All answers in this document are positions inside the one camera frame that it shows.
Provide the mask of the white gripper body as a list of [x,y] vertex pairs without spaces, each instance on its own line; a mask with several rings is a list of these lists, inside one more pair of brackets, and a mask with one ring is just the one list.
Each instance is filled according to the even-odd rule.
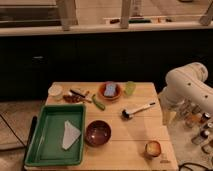
[[160,106],[163,114],[168,116],[171,111],[175,111],[182,104],[182,96],[178,95],[173,89],[164,87],[158,94]]

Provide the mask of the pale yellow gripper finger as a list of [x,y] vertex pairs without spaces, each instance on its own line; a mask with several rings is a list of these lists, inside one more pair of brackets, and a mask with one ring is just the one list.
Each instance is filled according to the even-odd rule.
[[172,120],[174,119],[175,115],[176,115],[175,111],[166,110],[163,113],[163,124],[169,125],[172,122]]

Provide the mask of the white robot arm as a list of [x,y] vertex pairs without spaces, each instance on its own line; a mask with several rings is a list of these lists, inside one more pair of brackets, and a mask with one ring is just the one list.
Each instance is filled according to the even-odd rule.
[[166,74],[166,86],[158,94],[164,125],[171,121],[172,112],[180,117],[193,110],[213,115],[213,88],[205,84],[207,78],[208,70],[199,62],[172,69]]

